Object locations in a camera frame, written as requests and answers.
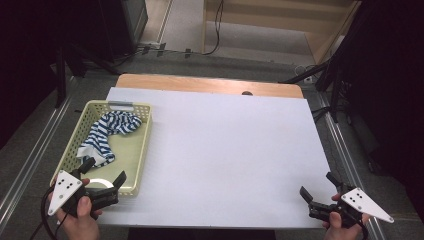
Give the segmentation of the pale green plastic basket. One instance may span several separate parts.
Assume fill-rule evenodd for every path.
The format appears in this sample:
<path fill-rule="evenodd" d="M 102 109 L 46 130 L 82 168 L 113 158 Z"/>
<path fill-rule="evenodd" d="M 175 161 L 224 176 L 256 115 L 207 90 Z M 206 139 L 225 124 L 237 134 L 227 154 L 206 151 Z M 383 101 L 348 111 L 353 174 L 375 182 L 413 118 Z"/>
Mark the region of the pale green plastic basket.
<path fill-rule="evenodd" d="M 110 188 L 112 182 L 124 171 L 127 179 L 120 187 L 119 194 L 137 195 L 153 122 L 151 110 L 151 106 L 145 103 L 89 101 L 82 111 L 53 176 L 60 170 L 71 172 L 82 164 L 77 158 L 77 150 L 89 136 L 90 128 L 96 121 L 108 112 L 125 111 L 138 116 L 142 121 L 141 126 L 129 134 L 118 133 L 110 136 L 108 143 L 115 159 L 106 166 L 92 167 L 81 177 L 90 179 L 88 188 L 103 189 Z"/>

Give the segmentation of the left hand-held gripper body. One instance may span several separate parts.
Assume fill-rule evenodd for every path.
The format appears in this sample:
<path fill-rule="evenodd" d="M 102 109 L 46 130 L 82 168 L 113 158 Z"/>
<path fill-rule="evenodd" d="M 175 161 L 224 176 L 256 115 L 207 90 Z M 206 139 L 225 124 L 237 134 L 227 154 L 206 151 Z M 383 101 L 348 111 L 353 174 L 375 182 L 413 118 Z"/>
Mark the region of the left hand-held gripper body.
<path fill-rule="evenodd" d="M 95 211 L 119 202 L 118 190 L 119 186 L 99 178 L 91 179 L 90 186 L 86 187 L 78 172 L 68 173 L 60 170 L 54 183 L 47 214 L 53 216 L 61 209 L 65 213 L 76 217 L 80 198 L 88 196 L 92 203 L 91 215 L 96 219 Z"/>

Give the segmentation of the light wooden shelf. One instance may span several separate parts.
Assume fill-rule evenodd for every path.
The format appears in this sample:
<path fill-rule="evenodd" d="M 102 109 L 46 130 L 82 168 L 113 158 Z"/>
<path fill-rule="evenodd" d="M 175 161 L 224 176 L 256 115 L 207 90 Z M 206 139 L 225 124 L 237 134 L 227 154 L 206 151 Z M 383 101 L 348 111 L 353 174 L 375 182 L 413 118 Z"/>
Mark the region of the light wooden shelf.
<path fill-rule="evenodd" d="M 329 55 L 345 35 L 361 0 L 201 0 L 203 3 L 202 50 L 205 50 L 206 23 L 214 21 L 223 3 L 222 22 L 305 33 L 316 64 Z"/>

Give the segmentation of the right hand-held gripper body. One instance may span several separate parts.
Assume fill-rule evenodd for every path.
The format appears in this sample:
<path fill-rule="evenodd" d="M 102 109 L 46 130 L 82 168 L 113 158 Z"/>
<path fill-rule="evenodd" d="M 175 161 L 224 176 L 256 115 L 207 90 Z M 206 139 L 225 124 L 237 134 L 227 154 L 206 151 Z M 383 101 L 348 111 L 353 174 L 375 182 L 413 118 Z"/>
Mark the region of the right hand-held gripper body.
<path fill-rule="evenodd" d="M 308 209 L 311 218 L 329 222 L 330 214 L 337 212 L 342 218 L 343 228 L 360 224 L 364 214 L 388 223 L 394 222 L 394 218 L 361 188 L 341 184 L 336 189 L 340 194 L 340 199 L 335 204 L 327 205 L 316 202 L 312 195 L 308 194 Z"/>

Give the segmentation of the dark cabinet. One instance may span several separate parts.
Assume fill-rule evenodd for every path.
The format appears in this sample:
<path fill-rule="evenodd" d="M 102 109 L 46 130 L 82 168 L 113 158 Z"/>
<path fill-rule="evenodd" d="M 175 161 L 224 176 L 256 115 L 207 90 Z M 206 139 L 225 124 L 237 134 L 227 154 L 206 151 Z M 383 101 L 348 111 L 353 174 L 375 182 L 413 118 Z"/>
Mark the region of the dark cabinet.
<path fill-rule="evenodd" d="M 99 0 L 113 57 L 133 54 L 148 22 L 145 0 Z"/>

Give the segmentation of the person's left hand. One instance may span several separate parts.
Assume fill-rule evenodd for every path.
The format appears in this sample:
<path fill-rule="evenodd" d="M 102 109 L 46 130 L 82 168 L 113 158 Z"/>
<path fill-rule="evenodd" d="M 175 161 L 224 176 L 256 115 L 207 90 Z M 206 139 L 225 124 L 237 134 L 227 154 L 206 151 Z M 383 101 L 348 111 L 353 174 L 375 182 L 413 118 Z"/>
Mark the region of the person's left hand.
<path fill-rule="evenodd" d="M 77 205 L 77 216 L 68 216 L 59 209 L 56 217 L 68 240 L 100 240 L 100 229 L 94 218 L 91 217 L 92 203 L 89 197 L 81 197 Z"/>

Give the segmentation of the person's right hand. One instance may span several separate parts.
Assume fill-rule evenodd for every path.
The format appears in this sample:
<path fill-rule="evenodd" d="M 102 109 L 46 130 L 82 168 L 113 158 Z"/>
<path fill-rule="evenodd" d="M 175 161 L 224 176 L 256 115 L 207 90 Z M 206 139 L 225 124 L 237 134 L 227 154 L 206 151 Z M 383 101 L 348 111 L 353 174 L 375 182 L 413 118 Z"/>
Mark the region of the person's right hand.
<path fill-rule="evenodd" d="M 360 224 L 355 224 L 350 228 L 343 228 L 342 218 L 337 212 L 331 212 L 329 221 L 323 222 L 322 226 L 326 229 L 324 240 L 357 240 L 359 234 L 368 239 L 368 236 L 363 233 L 363 228 Z"/>

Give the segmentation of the aluminium floor rail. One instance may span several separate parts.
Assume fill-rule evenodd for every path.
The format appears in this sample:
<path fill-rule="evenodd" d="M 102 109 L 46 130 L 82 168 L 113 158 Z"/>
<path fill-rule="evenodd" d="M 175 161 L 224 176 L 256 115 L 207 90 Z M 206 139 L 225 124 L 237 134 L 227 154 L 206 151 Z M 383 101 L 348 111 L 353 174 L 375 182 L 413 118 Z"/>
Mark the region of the aluminium floor rail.
<path fill-rule="evenodd" d="M 0 202 L 0 236 L 5 230 L 10 217 L 16 209 L 19 200 L 21 199 L 27 185 L 29 184 L 30 179 L 32 178 L 38 164 L 41 161 L 42 156 L 44 155 L 48 144 L 50 143 L 60 122 L 62 121 L 65 112 L 69 107 L 72 94 L 79 85 L 79 80 L 75 76 L 72 76 L 69 80 L 66 81 L 66 83 L 68 84 L 68 89 L 65 91 L 67 96 L 65 97 L 63 103 L 58 108 L 55 108 L 50 114 L 49 119 L 45 124 L 40 136 L 38 137 L 34 147 L 23 163 L 19 173 L 14 178 L 14 181 L 7 191 L 5 197 Z"/>
<path fill-rule="evenodd" d="M 362 180 L 360 179 L 352 155 L 345 142 L 339 124 L 334 122 L 330 113 L 327 113 L 325 115 L 325 120 L 326 125 L 329 128 L 329 132 L 332 135 L 332 139 L 335 143 L 338 154 L 340 156 L 340 161 L 345 169 L 346 177 L 348 178 L 349 182 L 354 186 L 360 187 L 362 190 L 366 190 Z M 369 222 L 367 223 L 367 229 L 369 231 L 370 240 L 387 240 L 385 233 L 381 227 L 381 224 L 377 218 L 372 217 L 369 220 Z"/>

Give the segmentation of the black metal stand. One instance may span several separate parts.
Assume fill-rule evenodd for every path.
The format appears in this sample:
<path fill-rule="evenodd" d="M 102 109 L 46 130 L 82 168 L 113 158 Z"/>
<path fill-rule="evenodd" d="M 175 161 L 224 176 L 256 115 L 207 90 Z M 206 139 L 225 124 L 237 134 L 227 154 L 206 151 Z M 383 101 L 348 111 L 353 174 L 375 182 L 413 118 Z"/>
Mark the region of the black metal stand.
<path fill-rule="evenodd" d="M 56 48 L 56 77 L 57 77 L 57 101 L 55 107 L 60 107 L 67 97 L 66 70 L 68 66 L 74 76 L 84 77 L 88 68 L 83 63 L 88 59 L 101 69 L 110 74 L 120 75 L 120 72 L 96 56 L 94 53 L 73 43 L 63 43 Z"/>
<path fill-rule="evenodd" d="M 298 73 L 294 70 L 295 76 L 279 81 L 279 84 L 297 84 L 300 81 L 313 77 L 317 73 L 320 74 L 315 82 L 315 88 L 318 92 L 324 92 L 329 87 L 332 87 L 332 94 L 328 105 L 319 109 L 312 110 L 314 122 L 317 123 L 325 114 L 329 114 L 334 123 L 338 122 L 337 113 L 343 108 L 339 105 L 340 90 L 342 88 L 342 71 L 337 69 L 335 73 L 330 71 L 331 61 L 327 60 L 318 65 L 303 66 L 303 71 Z"/>

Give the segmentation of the black curtain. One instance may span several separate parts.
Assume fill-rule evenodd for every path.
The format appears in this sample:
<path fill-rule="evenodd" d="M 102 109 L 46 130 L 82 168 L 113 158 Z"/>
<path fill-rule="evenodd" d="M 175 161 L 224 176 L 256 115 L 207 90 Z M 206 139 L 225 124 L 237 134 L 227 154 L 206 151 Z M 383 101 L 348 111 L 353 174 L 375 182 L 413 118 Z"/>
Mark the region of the black curtain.
<path fill-rule="evenodd" d="M 424 222 L 424 0 L 362 0 L 346 52 L 348 99 Z"/>
<path fill-rule="evenodd" d="M 56 51 L 93 0 L 0 0 L 0 149 L 59 80 Z"/>

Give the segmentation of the blue white striped polo shirt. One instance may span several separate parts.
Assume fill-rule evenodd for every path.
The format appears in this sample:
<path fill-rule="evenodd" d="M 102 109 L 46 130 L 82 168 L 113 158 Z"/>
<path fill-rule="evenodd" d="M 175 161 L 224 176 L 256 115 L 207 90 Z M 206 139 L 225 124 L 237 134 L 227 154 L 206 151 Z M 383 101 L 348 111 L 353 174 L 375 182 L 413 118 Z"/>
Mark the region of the blue white striped polo shirt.
<path fill-rule="evenodd" d="M 109 144 L 109 137 L 133 133 L 141 125 L 141 118 L 131 112 L 107 112 L 92 124 L 87 138 L 77 149 L 76 157 L 81 163 L 93 158 L 94 166 L 97 168 L 106 166 L 115 160 L 115 154 Z"/>

